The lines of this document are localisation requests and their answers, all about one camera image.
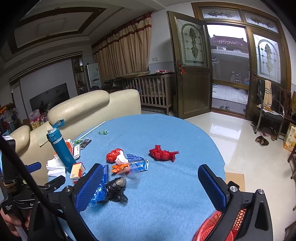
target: white tissue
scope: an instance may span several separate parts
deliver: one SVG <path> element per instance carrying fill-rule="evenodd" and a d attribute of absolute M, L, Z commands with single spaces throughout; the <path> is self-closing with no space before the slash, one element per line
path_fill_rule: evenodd
<path fill-rule="evenodd" d="M 128 163 L 128 159 L 125 158 L 123 151 L 119 151 L 119 155 L 116 157 L 115 163 L 117 165 L 123 165 Z"/>
<path fill-rule="evenodd" d="M 66 177 L 65 166 L 59 158 L 53 158 L 47 161 L 46 168 L 47 175 L 50 177 L 59 177 L 60 175 Z"/>

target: flat screen tv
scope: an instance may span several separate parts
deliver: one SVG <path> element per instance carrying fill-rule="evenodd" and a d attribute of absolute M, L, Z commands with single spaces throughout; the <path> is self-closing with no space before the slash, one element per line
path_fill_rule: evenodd
<path fill-rule="evenodd" d="M 51 102 L 54 107 L 66 100 L 70 99 L 67 84 L 61 84 L 51 88 L 43 93 L 30 99 L 32 111 L 39 109 L 40 112 L 45 112 L 48 104 Z"/>

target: blue tablecloth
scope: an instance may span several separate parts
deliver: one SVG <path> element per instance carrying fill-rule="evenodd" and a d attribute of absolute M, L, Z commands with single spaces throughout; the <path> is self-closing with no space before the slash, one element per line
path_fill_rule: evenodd
<path fill-rule="evenodd" d="M 104 129 L 109 133 L 99 135 Z M 225 179 L 224 161 L 212 139 L 197 126 L 166 115 L 133 115 L 109 120 L 86 137 L 92 142 L 81 151 L 79 161 L 87 170 L 94 163 L 106 164 L 106 154 L 116 148 L 149 160 L 137 188 L 125 190 L 126 204 L 98 203 L 80 213 L 98 240 L 191 241 L 215 210 L 197 169 L 207 164 Z M 154 161 L 148 153 L 156 144 L 163 150 L 179 151 L 175 162 Z M 73 185 L 69 174 L 59 190 L 66 185 Z M 61 223 L 74 239 L 66 222 Z"/>

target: white stick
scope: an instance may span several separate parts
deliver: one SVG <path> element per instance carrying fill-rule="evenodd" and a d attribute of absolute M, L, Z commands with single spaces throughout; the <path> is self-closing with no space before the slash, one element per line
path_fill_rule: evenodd
<path fill-rule="evenodd" d="M 104 124 L 104 122 L 102 122 L 101 124 L 97 125 L 96 127 L 94 127 L 93 129 L 91 129 L 89 132 L 85 133 L 82 137 L 80 137 L 78 140 L 82 139 L 83 137 L 85 137 L 87 134 L 91 133 L 94 129 L 98 128 L 100 125 Z"/>

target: beige curtain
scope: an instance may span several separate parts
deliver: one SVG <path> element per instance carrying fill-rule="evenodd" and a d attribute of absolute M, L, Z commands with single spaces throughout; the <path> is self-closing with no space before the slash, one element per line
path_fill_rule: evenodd
<path fill-rule="evenodd" d="M 96 42 L 94 61 L 102 82 L 116 76 L 146 71 L 151 45 L 151 13 L 133 19 Z"/>

